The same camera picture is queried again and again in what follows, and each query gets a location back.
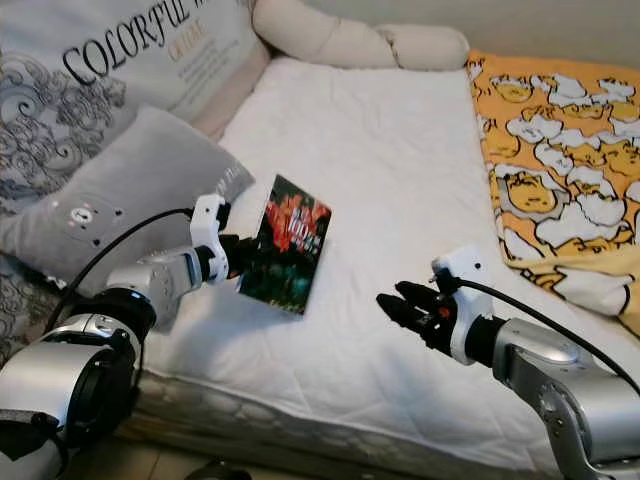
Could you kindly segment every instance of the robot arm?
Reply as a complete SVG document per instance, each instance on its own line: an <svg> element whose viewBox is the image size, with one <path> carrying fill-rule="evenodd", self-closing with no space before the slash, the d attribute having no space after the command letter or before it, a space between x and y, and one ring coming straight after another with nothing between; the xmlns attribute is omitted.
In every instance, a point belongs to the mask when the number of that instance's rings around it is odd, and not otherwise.
<svg viewBox="0 0 640 480"><path fill-rule="evenodd" d="M0 478L56 478L75 451L128 416L149 330L172 317L186 293L244 270L254 251L251 239L218 235L228 213L222 197L200 197L194 247L117 269L104 291L0 370Z"/></svg>
<svg viewBox="0 0 640 480"><path fill-rule="evenodd" d="M486 293L452 289L455 277L488 283L474 249L439 258L432 267L444 293L401 282L396 289L403 299L378 296L391 319L464 365L477 361L491 368L544 422L567 479L639 480L637 387L598 366L591 353L560 333L494 317Z"/></svg>

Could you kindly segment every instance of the gray pillow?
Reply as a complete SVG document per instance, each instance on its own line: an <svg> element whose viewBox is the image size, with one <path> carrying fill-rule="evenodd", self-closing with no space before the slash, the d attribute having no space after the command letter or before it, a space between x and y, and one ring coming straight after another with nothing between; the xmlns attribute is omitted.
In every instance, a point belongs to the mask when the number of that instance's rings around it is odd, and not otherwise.
<svg viewBox="0 0 640 480"><path fill-rule="evenodd" d="M142 107L129 129L76 170L61 190L3 218L0 250L69 283L101 248L138 222L192 207L206 193L232 201L252 182L237 160L187 123ZM93 295L116 266L189 244L186 217L160 220L107 255L79 291Z"/></svg>

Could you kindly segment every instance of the bed sheet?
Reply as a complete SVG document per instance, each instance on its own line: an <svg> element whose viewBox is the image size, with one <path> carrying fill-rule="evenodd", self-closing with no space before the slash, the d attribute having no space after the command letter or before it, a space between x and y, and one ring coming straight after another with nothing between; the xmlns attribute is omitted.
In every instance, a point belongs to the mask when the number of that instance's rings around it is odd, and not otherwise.
<svg viewBox="0 0 640 480"><path fill-rule="evenodd" d="M257 179L234 204L228 232L255 234L276 173L333 209L308 308L303 317L285 314L236 294L231 281L204 287L183 300L170 331L149 335L150 372L316 424L553 473L542 423L523 402L488 369L428 350L375 302L399 280L425 282L437 255L476 243L494 286L640 379L631 334L502 263L464 71L348 71L278 59L221 144ZM514 314L501 304L496 311ZM189 418L187 407L182 415Z"/></svg>

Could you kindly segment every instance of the floor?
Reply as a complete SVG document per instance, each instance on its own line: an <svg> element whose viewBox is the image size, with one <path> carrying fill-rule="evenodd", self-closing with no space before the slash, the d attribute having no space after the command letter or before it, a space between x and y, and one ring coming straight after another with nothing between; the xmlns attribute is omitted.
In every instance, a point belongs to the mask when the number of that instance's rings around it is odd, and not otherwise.
<svg viewBox="0 0 640 480"><path fill-rule="evenodd" d="M192 452L111 437L77 455L61 480L183 480L210 460ZM235 467L247 470L253 480L311 480L259 467Z"/></svg>

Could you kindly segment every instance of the wall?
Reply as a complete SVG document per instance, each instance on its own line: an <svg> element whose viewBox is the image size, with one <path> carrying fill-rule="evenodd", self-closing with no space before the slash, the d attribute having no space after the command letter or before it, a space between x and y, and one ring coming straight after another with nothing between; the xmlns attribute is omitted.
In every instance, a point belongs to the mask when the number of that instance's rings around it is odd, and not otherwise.
<svg viewBox="0 0 640 480"><path fill-rule="evenodd" d="M451 25L472 47L640 68L640 0L305 0L379 23Z"/></svg>

